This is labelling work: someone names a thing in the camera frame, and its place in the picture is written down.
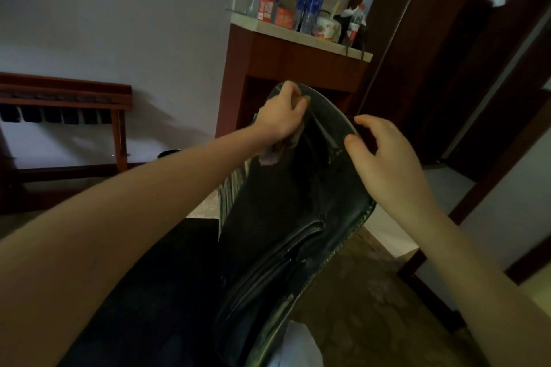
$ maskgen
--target left hand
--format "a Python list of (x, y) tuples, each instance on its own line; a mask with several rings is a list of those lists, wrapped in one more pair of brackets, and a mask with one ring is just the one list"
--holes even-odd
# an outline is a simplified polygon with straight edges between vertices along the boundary
[(293, 109), (291, 105), (293, 95), (300, 96), (300, 89), (293, 82), (286, 81), (279, 95), (269, 99), (258, 111), (254, 126), (262, 129), (270, 144), (287, 138), (302, 122), (308, 101), (300, 100)]

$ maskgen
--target white countertop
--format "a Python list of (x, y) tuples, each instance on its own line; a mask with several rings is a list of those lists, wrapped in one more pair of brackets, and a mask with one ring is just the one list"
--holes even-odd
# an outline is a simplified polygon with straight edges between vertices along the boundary
[[(287, 30), (286, 28), (279, 27), (272, 23), (259, 21), (258, 19), (250, 18), (245, 15), (240, 15), (239, 13), (231, 13), (231, 22), (241, 28), (251, 30), (253, 32), (258, 32), (259, 34), (281, 38), (297, 44), (307, 45), (320, 50), (334, 52), (335, 54), (346, 55), (346, 47), (344, 45), (324, 41), (321, 38), (316, 38), (312, 35), (302, 34), (295, 30)], [(362, 58), (362, 52), (354, 48), (349, 48), (348, 57), (360, 60)], [(364, 61), (369, 63), (372, 58), (373, 54), (370, 54), (369, 52), (364, 53)]]

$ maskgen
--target hand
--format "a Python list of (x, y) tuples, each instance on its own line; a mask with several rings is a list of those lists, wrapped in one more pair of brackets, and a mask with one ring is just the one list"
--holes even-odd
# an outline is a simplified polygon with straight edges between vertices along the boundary
[(373, 155), (363, 141), (348, 135), (344, 145), (369, 194), (402, 227), (437, 210), (421, 164), (406, 137), (396, 126), (375, 116), (356, 116), (377, 141)]
[(261, 128), (268, 145), (291, 135), (302, 122), (308, 102), (302, 99), (293, 109), (291, 105), (293, 95), (300, 96), (300, 90), (293, 82), (286, 81), (279, 95), (269, 99), (258, 111), (254, 126)]

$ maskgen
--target forearm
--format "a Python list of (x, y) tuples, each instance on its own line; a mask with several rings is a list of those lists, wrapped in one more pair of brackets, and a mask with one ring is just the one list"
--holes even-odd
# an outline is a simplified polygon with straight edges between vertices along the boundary
[(5, 238), (0, 364), (56, 364), (135, 261), (269, 142), (252, 126), (145, 164)]
[(548, 365), (551, 319), (445, 214), (422, 219), (404, 229), (442, 276), (490, 364)]

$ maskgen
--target right hand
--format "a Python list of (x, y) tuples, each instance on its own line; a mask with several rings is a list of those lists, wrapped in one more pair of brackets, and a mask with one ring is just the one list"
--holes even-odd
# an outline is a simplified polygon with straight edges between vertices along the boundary
[(354, 121), (367, 127), (377, 141), (373, 155), (364, 142), (348, 135), (344, 145), (368, 193), (402, 227), (437, 211), (421, 164), (406, 137), (396, 126), (370, 115)]

